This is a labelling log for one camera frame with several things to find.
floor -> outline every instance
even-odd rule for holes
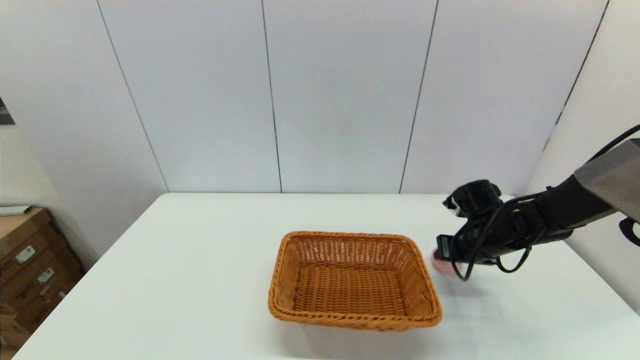
[[[0,360],[11,360],[14,355],[14,350],[7,350],[5,348],[0,350]]]

white wall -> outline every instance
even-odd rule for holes
[[[521,192],[606,3],[440,0],[402,192]]]
[[[639,17],[640,1],[609,3],[527,192],[559,184],[602,146],[640,122]],[[576,230],[567,243],[640,314],[640,247],[620,233],[622,218],[616,214]]]
[[[283,192],[396,193],[435,0],[268,0]]]
[[[165,193],[95,1],[0,3],[0,97],[102,255]]]
[[[15,126],[0,126],[0,206],[35,205],[47,208],[69,246],[90,268],[98,260],[65,201]]]
[[[280,192],[260,0],[100,1],[172,192]]]

pink object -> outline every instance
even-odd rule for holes
[[[453,266],[451,265],[450,261],[442,261],[442,260],[438,260],[435,258],[435,253],[438,249],[435,249],[432,253],[431,253],[431,264],[433,264],[433,267],[436,268],[436,270],[438,270],[438,272],[440,272],[441,274],[444,275],[456,275],[455,270],[453,270]],[[465,265],[464,264],[459,264],[456,263],[456,266],[458,267],[458,271],[460,271],[461,273],[464,271],[465,269]]]

cardboard box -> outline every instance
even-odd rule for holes
[[[18,247],[0,258],[0,269],[2,271],[0,285],[6,284],[15,274],[26,268],[45,249],[49,248],[49,245],[58,237],[59,235],[51,225],[44,225]]]
[[[0,314],[0,329],[16,334],[33,334],[80,278],[82,278],[80,271],[74,273],[70,278],[48,289],[50,296],[36,297],[19,314]]]
[[[20,348],[29,339],[29,335],[15,334],[12,332],[0,332],[0,341],[2,341],[3,347],[7,348]]]
[[[0,290],[0,313],[15,314],[24,309],[36,296],[61,279],[68,279],[80,270],[75,255],[58,238],[49,249],[22,269]]]
[[[0,257],[9,254],[49,222],[49,212],[40,208],[33,208],[24,215],[0,217]]]

box label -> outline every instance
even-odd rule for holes
[[[25,261],[27,261],[31,256],[33,256],[35,253],[36,253],[36,249],[34,249],[33,246],[29,245],[26,248],[24,248],[24,250],[20,251],[20,253],[18,253],[15,256],[15,259],[18,261],[19,264],[22,264]]]
[[[38,276],[38,282],[40,284],[44,284],[45,282],[49,281],[49,279],[53,276],[53,274],[55,274],[55,271],[53,271],[52,268],[48,268],[47,270],[44,270],[42,274]]]

